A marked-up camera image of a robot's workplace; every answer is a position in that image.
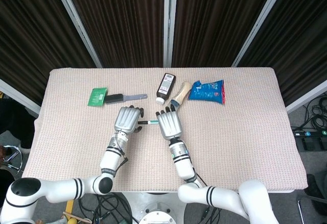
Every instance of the blue snack bag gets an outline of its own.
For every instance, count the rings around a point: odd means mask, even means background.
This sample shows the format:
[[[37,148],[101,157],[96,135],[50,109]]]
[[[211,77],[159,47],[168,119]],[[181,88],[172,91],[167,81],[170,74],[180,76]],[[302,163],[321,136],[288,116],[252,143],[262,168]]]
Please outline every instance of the blue snack bag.
[[[192,86],[189,100],[204,100],[225,104],[224,80],[201,84],[198,80]]]

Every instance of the robotic hand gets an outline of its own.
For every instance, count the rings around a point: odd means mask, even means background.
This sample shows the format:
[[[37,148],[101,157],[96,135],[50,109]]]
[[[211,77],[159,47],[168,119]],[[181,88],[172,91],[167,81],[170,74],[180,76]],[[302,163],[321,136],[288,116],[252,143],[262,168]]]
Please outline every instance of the robotic hand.
[[[37,200],[45,196],[50,203],[59,203],[81,198],[86,193],[108,194],[117,170],[125,162],[125,150],[128,137],[136,128],[139,116],[143,117],[143,108],[122,107],[114,124],[115,133],[101,160],[101,175],[87,179],[70,179],[63,181],[45,181],[36,178],[21,178],[13,182],[7,191],[0,222],[2,224],[34,224],[32,216]],[[119,165],[121,156],[124,161]]]
[[[257,180],[241,184],[239,193],[218,187],[202,187],[191,163],[190,153],[179,138],[182,127],[173,105],[156,112],[160,130],[165,140],[169,140],[177,174],[186,184],[178,188],[178,197],[184,203],[201,203],[226,209],[250,220],[251,224],[278,224],[274,216],[266,187]]]

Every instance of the bottle cap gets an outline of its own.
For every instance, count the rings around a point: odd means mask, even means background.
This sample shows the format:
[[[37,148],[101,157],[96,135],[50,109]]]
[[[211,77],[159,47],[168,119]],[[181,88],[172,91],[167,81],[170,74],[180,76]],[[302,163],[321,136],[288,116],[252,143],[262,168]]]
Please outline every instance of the bottle cap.
[[[162,99],[161,97],[157,97],[156,100],[155,100],[156,103],[160,104],[160,105],[163,105],[165,103],[165,100]]]

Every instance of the floor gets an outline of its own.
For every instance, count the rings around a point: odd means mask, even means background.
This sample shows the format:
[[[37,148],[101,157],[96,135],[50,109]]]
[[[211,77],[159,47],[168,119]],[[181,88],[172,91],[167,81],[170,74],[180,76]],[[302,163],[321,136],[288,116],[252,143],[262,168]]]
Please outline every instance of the floor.
[[[295,126],[300,125],[303,122],[304,115],[305,110],[303,107],[293,111],[289,114],[290,124]],[[19,145],[19,141],[14,138],[9,132],[5,132],[0,135],[0,144]],[[326,169],[327,167],[327,152],[306,152],[300,153],[300,156],[302,158],[307,173],[314,174],[316,172]],[[275,193],[269,195],[274,213],[280,224],[301,223],[296,204],[296,198],[299,194],[304,194],[304,191],[296,190],[292,193]],[[91,208],[92,206],[96,205],[97,201],[92,195],[87,194],[85,197],[83,197],[83,202]],[[64,211],[65,209],[65,205],[66,203],[52,204],[51,211],[49,212],[48,210],[50,209],[50,204],[45,200],[45,198],[41,198],[37,204],[33,219],[42,219],[45,223],[53,222],[61,217],[62,211]],[[201,220],[202,213],[206,208],[207,206],[202,204],[188,204],[184,213],[184,223],[199,223],[199,221]],[[312,207],[310,201],[303,200],[302,208],[305,215],[306,223],[320,224],[323,222],[327,222],[327,216],[321,216],[317,214],[314,208]],[[74,204],[73,213],[82,216],[77,203]],[[210,213],[208,214],[207,218],[201,223],[205,223],[209,216]],[[219,223],[242,224],[249,222],[236,214],[233,214],[226,210],[222,210]]]

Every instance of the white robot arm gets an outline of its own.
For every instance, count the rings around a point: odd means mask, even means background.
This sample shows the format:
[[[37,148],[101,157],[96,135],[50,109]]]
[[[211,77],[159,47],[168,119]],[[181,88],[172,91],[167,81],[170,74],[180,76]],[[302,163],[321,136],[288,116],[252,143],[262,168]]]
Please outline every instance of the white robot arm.
[[[117,116],[113,134],[101,160],[101,175],[87,179],[70,179],[63,181],[45,181],[36,178],[21,178],[13,182],[7,191],[0,214],[2,224],[34,224],[32,216],[37,200],[45,196],[50,203],[59,203],[81,198],[86,193],[108,194],[117,170],[127,158],[125,149],[128,136],[138,132],[135,128],[139,116],[143,117],[142,108],[122,107]]]
[[[184,203],[201,203],[232,211],[250,221],[251,224],[278,224],[274,216],[266,187],[257,180],[244,182],[239,193],[219,187],[202,187],[190,159],[190,152],[179,138],[182,127],[173,105],[156,112],[160,130],[176,166],[177,174],[186,184],[178,188],[178,197]]]

